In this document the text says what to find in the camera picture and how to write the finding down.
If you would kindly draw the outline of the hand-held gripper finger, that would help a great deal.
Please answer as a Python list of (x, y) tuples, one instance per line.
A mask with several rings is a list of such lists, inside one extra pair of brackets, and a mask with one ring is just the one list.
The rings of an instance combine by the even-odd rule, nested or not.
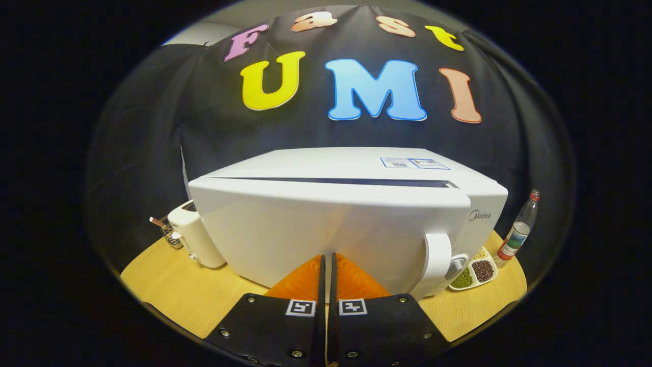
[(328, 362), (426, 366), (450, 342), (410, 294), (391, 294), (351, 260), (331, 258)]
[(324, 366), (325, 257), (317, 255), (267, 293), (245, 293), (203, 340), (249, 366)]

